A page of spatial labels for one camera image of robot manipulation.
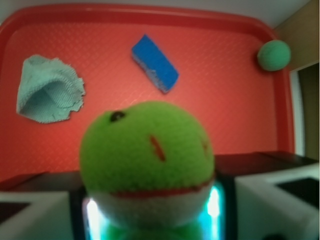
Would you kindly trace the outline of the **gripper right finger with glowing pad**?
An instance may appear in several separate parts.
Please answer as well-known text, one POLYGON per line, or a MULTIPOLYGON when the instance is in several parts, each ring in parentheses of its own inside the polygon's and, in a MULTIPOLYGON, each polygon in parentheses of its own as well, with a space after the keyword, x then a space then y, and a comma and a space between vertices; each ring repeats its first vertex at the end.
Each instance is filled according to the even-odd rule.
POLYGON ((317 240, 320 163, 284 151, 219 154, 205 240, 317 240))

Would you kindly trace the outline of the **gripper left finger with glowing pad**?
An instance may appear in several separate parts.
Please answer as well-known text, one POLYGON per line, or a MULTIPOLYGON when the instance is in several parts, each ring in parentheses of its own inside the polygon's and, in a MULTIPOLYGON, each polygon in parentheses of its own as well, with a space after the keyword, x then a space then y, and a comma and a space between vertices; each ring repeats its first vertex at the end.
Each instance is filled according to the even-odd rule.
POLYGON ((0 182, 2 240, 96 240, 79 171, 20 174, 0 182))

